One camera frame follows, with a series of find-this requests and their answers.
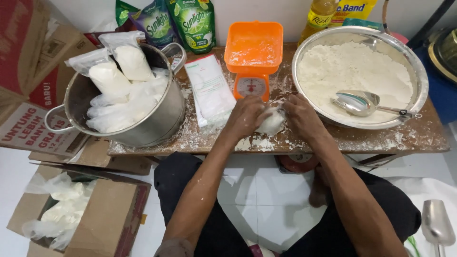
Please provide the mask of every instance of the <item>black pole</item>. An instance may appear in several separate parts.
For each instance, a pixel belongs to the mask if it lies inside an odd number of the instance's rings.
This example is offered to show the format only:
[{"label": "black pole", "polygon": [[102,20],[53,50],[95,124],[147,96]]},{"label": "black pole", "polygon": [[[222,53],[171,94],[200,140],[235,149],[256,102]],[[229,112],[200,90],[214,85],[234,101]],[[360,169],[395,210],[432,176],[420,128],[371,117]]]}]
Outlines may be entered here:
[{"label": "black pole", "polygon": [[444,0],[440,7],[433,13],[430,19],[422,26],[422,28],[414,35],[414,37],[406,43],[406,46],[416,49],[422,45],[423,40],[427,37],[429,30],[443,17],[447,10],[452,6],[455,0]]}]

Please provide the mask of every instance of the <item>yellow bottle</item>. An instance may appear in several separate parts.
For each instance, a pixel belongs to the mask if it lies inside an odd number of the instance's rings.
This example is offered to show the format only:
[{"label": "yellow bottle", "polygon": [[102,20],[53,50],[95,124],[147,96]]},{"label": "yellow bottle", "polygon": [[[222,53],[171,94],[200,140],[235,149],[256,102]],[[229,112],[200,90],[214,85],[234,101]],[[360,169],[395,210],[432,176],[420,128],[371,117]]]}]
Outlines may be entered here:
[{"label": "yellow bottle", "polygon": [[338,2],[339,0],[313,0],[298,46],[309,36],[327,27],[336,12]]}]

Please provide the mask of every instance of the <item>hand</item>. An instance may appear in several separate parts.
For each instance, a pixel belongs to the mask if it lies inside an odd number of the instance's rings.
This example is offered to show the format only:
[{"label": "hand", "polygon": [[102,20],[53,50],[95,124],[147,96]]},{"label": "hand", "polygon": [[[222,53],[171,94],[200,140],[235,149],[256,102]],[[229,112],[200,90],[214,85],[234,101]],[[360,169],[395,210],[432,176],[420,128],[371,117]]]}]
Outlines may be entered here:
[{"label": "hand", "polygon": [[271,112],[264,112],[268,104],[259,96],[246,96],[236,102],[227,124],[221,133],[226,135],[235,145],[244,137],[251,135],[260,127]]},{"label": "hand", "polygon": [[289,128],[311,146],[319,141],[318,139],[330,136],[316,111],[302,94],[289,95],[283,107]]}]

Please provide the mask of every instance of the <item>stainless steel bowl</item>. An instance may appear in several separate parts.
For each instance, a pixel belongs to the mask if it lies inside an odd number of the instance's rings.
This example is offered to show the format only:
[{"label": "stainless steel bowl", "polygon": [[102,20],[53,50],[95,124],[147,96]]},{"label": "stainless steel bowl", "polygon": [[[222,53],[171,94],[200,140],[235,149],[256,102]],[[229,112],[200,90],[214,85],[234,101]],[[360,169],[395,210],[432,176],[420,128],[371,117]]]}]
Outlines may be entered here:
[{"label": "stainless steel bowl", "polygon": [[360,121],[343,119],[323,111],[306,96],[306,92],[304,92],[301,88],[297,78],[298,64],[302,60],[305,52],[316,45],[340,45],[350,41],[363,41],[372,49],[380,53],[387,54],[394,61],[399,62],[406,67],[411,78],[411,83],[413,84],[413,96],[411,97],[411,101],[407,105],[406,109],[411,112],[419,112],[427,100],[428,78],[425,68],[416,54],[410,48],[405,46],[405,44],[383,32],[359,26],[345,26],[329,28],[308,37],[298,47],[292,60],[292,77],[295,87],[298,92],[303,94],[309,100],[314,109],[322,117],[324,117],[324,120],[331,120],[339,126],[348,126],[359,129],[387,129],[400,125],[408,120],[408,118],[400,115],[392,120],[381,123],[363,123]]}]

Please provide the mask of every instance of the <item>person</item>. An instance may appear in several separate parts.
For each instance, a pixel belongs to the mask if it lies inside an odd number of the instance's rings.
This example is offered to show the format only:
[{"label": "person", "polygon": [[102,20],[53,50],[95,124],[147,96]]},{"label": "person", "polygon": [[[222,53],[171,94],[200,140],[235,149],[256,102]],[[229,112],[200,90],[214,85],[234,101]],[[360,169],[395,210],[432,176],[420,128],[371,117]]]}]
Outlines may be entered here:
[{"label": "person", "polygon": [[[217,192],[230,153],[268,117],[266,107],[257,96],[238,100],[204,161],[176,152],[155,169],[166,226],[155,257],[254,256],[221,209]],[[388,181],[353,169],[303,95],[290,95],[283,107],[289,128],[320,162],[309,201],[328,207],[280,256],[407,257],[403,243],[419,229],[420,211]]]}]

